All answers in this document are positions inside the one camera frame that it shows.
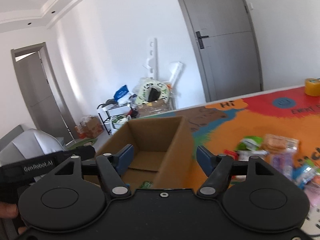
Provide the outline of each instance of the door frame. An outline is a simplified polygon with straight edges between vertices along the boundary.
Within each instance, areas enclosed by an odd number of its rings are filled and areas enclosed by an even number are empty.
[[[23,91],[23,89],[21,89],[21,85],[20,85],[22,77],[20,76],[20,73],[19,73],[19,66],[16,62],[16,57],[26,55],[29,53],[33,53],[33,52],[38,52],[40,60],[42,62],[44,75],[46,76],[46,78],[48,80],[49,87],[50,87],[51,92],[53,94],[53,98],[56,101],[56,104],[59,108],[62,119],[64,120],[66,126],[68,127],[72,137],[74,139],[77,139],[78,135],[77,135],[76,131],[73,129],[73,127],[76,126],[76,123],[75,123],[74,119],[72,118],[72,115],[69,111],[69,108],[67,107],[67,104],[66,104],[66,102],[63,98],[63,95],[61,93],[60,87],[58,85],[56,76],[54,74],[54,71],[53,71],[53,68],[52,68],[52,65],[50,62],[50,58],[49,58],[49,54],[48,54],[48,50],[47,50],[47,46],[46,46],[45,42],[31,45],[31,46],[27,46],[27,47],[23,47],[20,49],[12,49],[11,50],[12,62],[13,62],[14,70],[15,70],[15,73],[17,76],[18,84],[19,84],[22,95],[24,94],[24,91]],[[27,106],[27,109],[31,115],[31,118],[32,118],[36,128],[40,129],[39,125],[36,121],[36,118],[33,116],[33,113],[27,103],[26,103],[26,106]]]
[[[200,54],[200,47],[199,47],[199,42],[198,42],[197,37],[196,37],[196,30],[194,29],[194,27],[192,25],[191,18],[190,18],[190,15],[188,13],[185,1],[184,0],[178,0],[178,2],[180,4],[181,10],[182,10],[182,14],[183,14],[183,17],[184,17],[186,25],[187,25],[187,30],[188,30],[188,33],[189,33],[189,36],[190,36],[190,39],[191,39],[191,44],[192,44],[194,53],[196,55],[196,61],[197,61],[198,67],[199,67],[200,77],[201,77],[201,81],[202,81],[202,85],[203,85],[203,89],[204,89],[205,100],[208,103],[208,102],[214,101],[216,99],[212,98],[210,96],[209,84],[207,82],[204,63],[203,63],[203,60],[202,60],[202,57],[201,57],[201,54]],[[263,89],[261,59],[260,59],[260,51],[259,51],[259,47],[258,47],[257,37],[256,37],[256,33],[255,33],[255,30],[254,30],[254,25],[253,25],[251,13],[250,13],[250,10],[248,10],[248,6],[247,6],[246,0],[243,0],[243,3],[244,3],[244,6],[246,8],[246,11],[248,12],[247,13],[248,14],[248,19],[249,19],[249,23],[250,23],[251,30],[252,30],[254,44],[255,44],[255,47],[256,47],[256,51],[257,51],[257,60],[258,60],[258,68],[259,68],[259,76],[260,76],[260,88],[261,88],[261,91],[263,91],[264,89]]]

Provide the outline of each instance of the ceiling molding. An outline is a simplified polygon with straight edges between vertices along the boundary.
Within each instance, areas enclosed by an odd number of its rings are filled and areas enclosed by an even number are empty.
[[[82,0],[47,0],[41,9],[0,13],[0,33],[18,29],[46,26],[51,28]]]

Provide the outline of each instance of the yellow tape roll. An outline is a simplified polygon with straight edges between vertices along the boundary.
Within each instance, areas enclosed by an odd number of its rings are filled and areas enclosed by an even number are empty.
[[[315,78],[307,78],[305,80],[305,93],[312,97],[320,96],[320,80]]]

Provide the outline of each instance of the white wall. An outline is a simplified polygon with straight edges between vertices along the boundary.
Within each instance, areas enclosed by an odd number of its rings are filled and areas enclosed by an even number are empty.
[[[246,0],[252,3],[264,89],[320,78],[320,0]]]
[[[69,92],[71,87],[68,87],[66,74],[63,75],[64,68],[52,31],[45,27],[36,27],[0,33],[0,138],[19,124],[22,124],[25,130],[35,128],[18,85],[10,50],[44,41],[47,42],[52,65],[58,70],[55,74],[68,107],[72,108],[75,103]]]
[[[84,114],[145,75],[147,39],[158,39],[160,80],[168,64],[185,64],[177,85],[179,108],[205,102],[178,0],[83,0],[53,28],[65,70]]]

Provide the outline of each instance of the blue smiley face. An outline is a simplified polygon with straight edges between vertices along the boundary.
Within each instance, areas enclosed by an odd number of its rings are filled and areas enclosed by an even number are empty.
[[[296,106],[296,101],[291,98],[277,98],[273,100],[272,104],[275,107],[287,109]]]

